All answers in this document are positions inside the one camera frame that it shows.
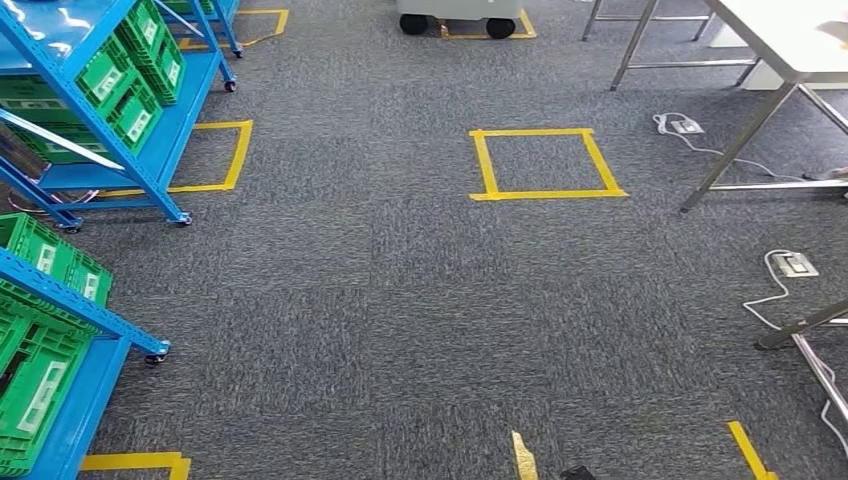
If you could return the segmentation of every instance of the stainless steel table leg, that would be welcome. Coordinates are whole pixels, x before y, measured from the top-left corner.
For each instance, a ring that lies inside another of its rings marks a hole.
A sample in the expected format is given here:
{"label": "stainless steel table leg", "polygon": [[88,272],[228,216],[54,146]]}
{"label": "stainless steel table leg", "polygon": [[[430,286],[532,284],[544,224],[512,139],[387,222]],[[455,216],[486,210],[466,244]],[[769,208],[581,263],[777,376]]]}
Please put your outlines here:
{"label": "stainless steel table leg", "polygon": [[592,13],[589,14],[589,21],[586,22],[586,28],[583,29],[583,38],[582,41],[589,40],[589,35],[592,34],[592,27],[595,26],[595,20],[598,18],[598,12],[601,11],[601,4],[604,3],[603,0],[595,0],[595,4],[592,5]]}
{"label": "stainless steel table leg", "polygon": [[834,318],[841,317],[848,313],[848,300],[843,300],[833,305],[813,313],[803,321],[794,325],[787,325],[780,330],[774,331],[759,340],[754,346],[758,350],[774,350],[780,348],[785,342],[788,342],[793,335],[803,335],[804,333],[827,324]]}
{"label": "stainless steel table leg", "polygon": [[747,79],[747,78],[748,78],[748,75],[750,75],[750,74],[751,74],[751,72],[753,72],[753,71],[754,71],[754,68],[757,66],[757,64],[759,64],[759,63],[760,63],[760,60],[762,60],[762,58],[757,57],[757,58],[755,58],[755,59],[754,59],[754,63],[752,63],[752,64],[748,65],[747,67],[745,67],[745,71],[744,71],[744,72],[742,72],[742,75],[740,75],[740,76],[739,76],[739,79],[738,79],[738,80],[736,80],[736,86],[737,86],[737,87],[741,87],[741,86],[742,86],[742,84],[743,84],[743,83],[745,83],[745,79]]}
{"label": "stainless steel table leg", "polygon": [[825,102],[823,98],[821,98],[816,92],[810,90],[806,85],[798,85],[798,90],[801,91],[807,98],[813,102],[822,113],[830,119],[831,122],[836,124],[843,133],[848,135],[848,120],[842,116],[841,113],[837,112],[835,108],[830,106],[829,103]]}
{"label": "stainless steel table leg", "polygon": [[636,25],[636,31],[633,32],[633,38],[630,39],[630,44],[627,45],[627,50],[624,51],[624,58],[621,59],[621,66],[618,67],[618,71],[615,72],[615,77],[612,79],[612,85],[610,86],[611,91],[614,92],[621,83],[621,79],[624,78],[624,73],[627,72],[627,68],[630,66],[630,60],[633,59],[633,54],[636,53],[636,48],[639,46],[639,42],[642,41],[642,36],[645,34],[645,28],[648,27],[648,22],[650,22],[651,17],[654,16],[654,11],[657,9],[658,2],[659,0],[648,0],[648,4],[645,5],[645,11],[642,12],[642,17]]}
{"label": "stainless steel table leg", "polygon": [[736,156],[739,155],[739,152],[745,148],[745,145],[751,140],[751,138],[756,135],[756,133],[762,128],[762,126],[774,115],[774,112],[783,105],[783,102],[789,98],[789,95],[795,91],[795,88],[798,85],[795,83],[783,82],[783,85],[777,89],[774,94],[772,94],[771,98],[769,98],[768,104],[764,108],[762,108],[757,115],[754,117],[754,120],[745,127],[742,131],[742,134],[733,142],[733,145],[724,152],[724,155],[718,161],[718,165],[710,172],[709,175],[701,182],[701,185],[698,186],[698,189],[692,192],[692,195],[686,199],[683,203],[683,206],[680,207],[681,213],[686,213],[701,200],[701,197],[707,193],[710,187],[716,182],[716,180],[721,177],[727,167],[730,166],[731,163],[736,159]]}
{"label": "stainless steel table leg", "polygon": [[710,16],[706,20],[704,20],[703,23],[701,23],[701,27],[698,28],[698,31],[695,33],[695,36],[692,37],[693,42],[697,42],[701,39],[702,36],[704,36],[704,32],[707,31],[707,27],[710,26],[710,22],[712,22],[714,18],[715,12],[711,12]]}
{"label": "stainless steel table leg", "polygon": [[807,343],[807,340],[803,337],[803,335],[793,335],[792,340],[794,340],[795,344],[798,345],[798,350],[801,351],[801,355],[804,356],[804,360],[807,361],[807,365],[810,366],[810,370],[813,371],[813,375],[816,376],[816,380],[819,381],[819,384],[821,384],[825,393],[827,393],[831,403],[836,406],[836,409],[842,415],[842,418],[845,421],[848,421],[848,402],[845,401],[845,397],[842,396],[842,393],[839,391],[836,384],[831,381],[828,372],[822,368],[819,363],[818,356],[813,351],[813,347]]}

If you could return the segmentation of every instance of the shelf shelf board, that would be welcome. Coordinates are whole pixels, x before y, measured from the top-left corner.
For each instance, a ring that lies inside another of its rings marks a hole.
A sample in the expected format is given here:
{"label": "shelf shelf board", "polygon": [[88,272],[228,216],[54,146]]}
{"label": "shelf shelf board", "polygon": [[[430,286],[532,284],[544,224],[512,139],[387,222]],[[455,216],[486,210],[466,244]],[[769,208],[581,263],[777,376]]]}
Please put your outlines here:
{"label": "shelf shelf board", "polygon": [[[220,50],[186,53],[185,59],[186,78],[177,96],[179,102],[164,107],[162,117],[136,156],[141,167],[162,189],[171,183],[223,54]],[[38,185],[48,191],[139,187],[131,178],[95,163],[52,165]]]}
{"label": "shelf shelf board", "polygon": [[130,349],[125,338],[96,337],[29,474],[14,480],[77,478]]}
{"label": "shelf shelf board", "polygon": [[[33,36],[33,40],[76,77],[92,55],[126,17],[133,0],[40,0],[0,4]],[[0,36],[0,75],[37,75],[29,61],[8,39]]]}

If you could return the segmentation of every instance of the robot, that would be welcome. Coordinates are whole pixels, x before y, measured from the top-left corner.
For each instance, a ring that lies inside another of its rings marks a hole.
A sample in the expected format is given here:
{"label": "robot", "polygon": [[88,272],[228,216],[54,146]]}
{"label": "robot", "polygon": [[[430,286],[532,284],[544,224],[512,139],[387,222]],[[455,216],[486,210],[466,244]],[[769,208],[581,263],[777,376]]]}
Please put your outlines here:
{"label": "robot", "polygon": [[407,35],[427,31],[427,17],[451,20],[482,20],[486,33],[495,39],[515,33],[515,20],[521,14],[521,0],[398,0],[400,29]]}

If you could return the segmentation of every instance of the yellow tape square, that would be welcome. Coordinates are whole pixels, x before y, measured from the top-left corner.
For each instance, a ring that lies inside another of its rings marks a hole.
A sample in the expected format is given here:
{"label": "yellow tape square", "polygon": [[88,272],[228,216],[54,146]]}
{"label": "yellow tape square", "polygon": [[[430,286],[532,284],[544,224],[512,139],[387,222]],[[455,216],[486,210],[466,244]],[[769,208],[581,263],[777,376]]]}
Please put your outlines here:
{"label": "yellow tape square", "polygon": [[[437,19],[439,22],[439,32],[442,35],[442,38],[447,40],[491,40],[492,37],[479,34],[479,33],[463,33],[463,34],[452,34],[448,29],[447,23],[442,18]],[[524,28],[524,32],[513,33],[509,37],[509,40],[526,40],[530,38],[536,38],[539,35],[536,33],[536,29],[533,27],[533,23],[530,22],[530,17],[527,16],[527,12],[524,9],[521,9],[521,13],[518,16],[519,22],[521,22],[522,28]]]}
{"label": "yellow tape square", "polygon": [[[276,15],[277,16],[277,25],[274,27],[274,33],[270,35],[265,35],[264,37],[255,38],[253,40],[247,42],[239,42],[242,47],[249,47],[256,43],[261,42],[267,38],[276,37],[278,35],[282,35],[286,30],[286,23],[289,21],[289,11],[285,8],[272,8],[272,9],[257,9],[257,10],[237,10],[237,15]],[[194,37],[184,37],[180,39],[179,47],[180,50],[205,50],[206,44],[198,44],[191,43],[192,40],[196,40]],[[218,44],[221,48],[229,48],[229,44],[226,42],[221,42]]]}
{"label": "yellow tape square", "polygon": [[[227,176],[222,183],[212,183],[204,185],[183,185],[178,187],[168,187],[168,193],[186,193],[186,192],[220,192],[232,190],[236,188],[238,177],[241,174],[241,169],[244,167],[244,160],[247,157],[247,148],[250,146],[250,137],[253,134],[253,120],[242,120],[239,122],[217,122],[217,123],[198,123],[194,125],[194,130],[214,130],[222,128],[237,128],[239,130],[238,139],[236,140],[236,148],[233,151],[233,160],[230,162],[230,168],[227,170]],[[128,195],[143,195],[144,191],[140,189],[133,190],[111,190],[101,192],[99,197],[125,197]]]}
{"label": "yellow tape square", "polygon": [[[480,171],[483,174],[483,186],[486,193],[472,193],[469,196],[473,200],[544,200],[554,198],[597,198],[597,197],[627,197],[627,193],[618,186],[612,172],[607,166],[601,150],[595,143],[592,135],[595,133],[591,128],[553,128],[553,129],[525,129],[525,130],[473,130],[469,132],[474,139],[474,147],[477,150],[477,161],[480,163]],[[598,171],[603,189],[595,190],[534,190],[534,191],[512,191],[503,192],[498,188],[495,178],[495,167],[489,155],[489,147],[486,145],[486,137],[528,137],[548,135],[579,135],[592,164]]]}
{"label": "yellow tape square", "polygon": [[168,480],[188,480],[191,459],[183,458],[180,452],[86,455],[82,460],[80,471],[148,470],[155,468],[169,469]]}

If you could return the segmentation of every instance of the crate label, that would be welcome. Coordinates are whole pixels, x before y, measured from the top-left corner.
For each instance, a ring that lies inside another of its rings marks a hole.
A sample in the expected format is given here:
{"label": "crate label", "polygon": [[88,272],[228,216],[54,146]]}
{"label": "crate label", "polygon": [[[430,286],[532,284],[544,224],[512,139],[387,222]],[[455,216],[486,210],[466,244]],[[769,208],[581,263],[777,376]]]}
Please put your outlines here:
{"label": "crate label", "polygon": [[35,268],[49,275],[50,270],[53,270],[54,260],[56,260],[56,247],[42,245],[41,253],[38,254],[38,260],[35,262]]}
{"label": "crate label", "polygon": [[150,119],[153,118],[153,115],[150,115],[147,112],[141,112],[136,117],[135,122],[133,122],[132,128],[127,132],[127,136],[133,142],[138,141],[138,138],[141,137],[141,134],[144,133],[144,127],[150,123]]}
{"label": "crate label", "polygon": [[100,275],[95,275],[93,273],[86,274],[85,276],[85,286],[82,289],[82,296],[94,301],[94,297],[97,296],[97,287],[100,285]]}
{"label": "crate label", "polygon": [[29,407],[21,417],[21,421],[18,422],[18,430],[29,434],[35,434],[38,431],[41,421],[44,420],[44,416],[47,415],[47,410],[50,408],[50,401],[53,400],[53,395],[59,389],[59,383],[65,376],[67,369],[68,364],[65,362],[50,362],[47,371],[41,377],[41,384],[38,385],[35,395],[29,402]]}
{"label": "crate label", "polygon": [[153,40],[156,38],[156,32],[158,31],[159,25],[148,18],[147,23],[144,24],[144,39],[147,40],[148,45],[153,46]]}
{"label": "crate label", "polygon": [[171,62],[171,68],[168,69],[168,81],[171,85],[177,86],[177,78],[180,76],[180,64],[174,60]]}
{"label": "crate label", "polygon": [[110,67],[109,72],[100,79],[100,83],[94,87],[94,96],[97,97],[98,100],[103,100],[112,93],[112,90],[115,89],[115,85],[118,84],[118,81],[124,76],[124,74],[115,67]]}
{"label": "crate label", "polygon": [[67,110],[68,106],[58,98],[0,98],[0,106],[9,110]]}

